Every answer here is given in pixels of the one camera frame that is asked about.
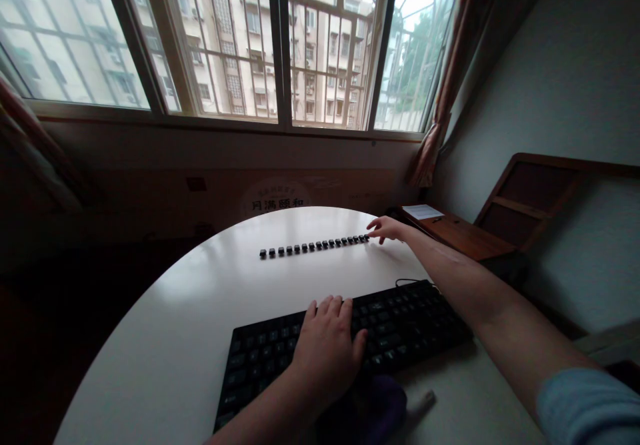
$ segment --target white round table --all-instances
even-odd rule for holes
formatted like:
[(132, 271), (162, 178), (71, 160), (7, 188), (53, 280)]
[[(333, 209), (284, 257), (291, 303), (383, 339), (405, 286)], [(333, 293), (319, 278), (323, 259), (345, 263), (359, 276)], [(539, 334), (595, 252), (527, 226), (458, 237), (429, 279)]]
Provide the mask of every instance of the white round table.
[[(364, 234), (373, 218), (332, 207), (286, 209), (191, 250), (113, 331), (55, 443), (202, 443), (213, 430), (234, 328), (305, 310), (329, 294), (356, 297), (391, 288), (398, 278), (428, 278), (398, 241), (259, 257), (260, 249)], [(471, 347), (401, 374), (410, 403), (429, 388), (439, 399), (413, 434), (446, 443), (544, 443), (483, 349)]]

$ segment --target light blue sleeve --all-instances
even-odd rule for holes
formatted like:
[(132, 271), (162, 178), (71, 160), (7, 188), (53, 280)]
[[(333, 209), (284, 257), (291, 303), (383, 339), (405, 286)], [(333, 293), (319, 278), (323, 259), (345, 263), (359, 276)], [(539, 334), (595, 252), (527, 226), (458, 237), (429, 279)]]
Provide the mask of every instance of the light blue sleeve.
[(536, 408), (552, 445), (640, 445), (640, 396), (604, 372), (558, 373), (544, 383)]

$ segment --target red curtain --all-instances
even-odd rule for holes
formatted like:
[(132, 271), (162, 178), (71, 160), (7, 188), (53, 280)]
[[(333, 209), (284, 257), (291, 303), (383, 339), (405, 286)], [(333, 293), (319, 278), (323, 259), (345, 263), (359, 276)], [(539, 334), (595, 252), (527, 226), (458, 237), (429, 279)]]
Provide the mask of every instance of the red curtain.
[(0, 135), (59, 209), (79, 211), (97, 201), (97, 190), (74, 168), (1, 73)]
[(451, 107), (486, 24), (493, 0), (457, 0), (453, 40), (444, 60), (441, 84), (435, 100), (433, 124), (407, 173), (407, 183), (430, 187), (438, 151), (444, 142)]

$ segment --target black keyboard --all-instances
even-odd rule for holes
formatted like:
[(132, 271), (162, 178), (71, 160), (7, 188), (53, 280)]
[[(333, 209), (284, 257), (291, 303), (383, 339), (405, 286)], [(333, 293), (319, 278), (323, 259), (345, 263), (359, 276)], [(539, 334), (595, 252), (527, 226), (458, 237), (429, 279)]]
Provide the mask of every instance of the black keyboard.
[[(305, 313), (233, 330), (214, 432), (291, 363)], [(354, 298), (352, 337), (362, 328), (369, 336), (361, 374), (392, 374), (473, 336), (427, 280)]]

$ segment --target paper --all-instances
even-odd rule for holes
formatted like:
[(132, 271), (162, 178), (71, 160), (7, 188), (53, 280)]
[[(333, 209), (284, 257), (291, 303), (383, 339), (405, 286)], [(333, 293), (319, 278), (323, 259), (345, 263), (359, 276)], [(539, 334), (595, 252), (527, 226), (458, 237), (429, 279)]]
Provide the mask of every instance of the paper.
[(443, 216), (443, 213), (440, 213), (436, 209), (431, 208), (429, 205), (414, 205), (402, 208), (415, 219), (427, 219), (437, 216)]

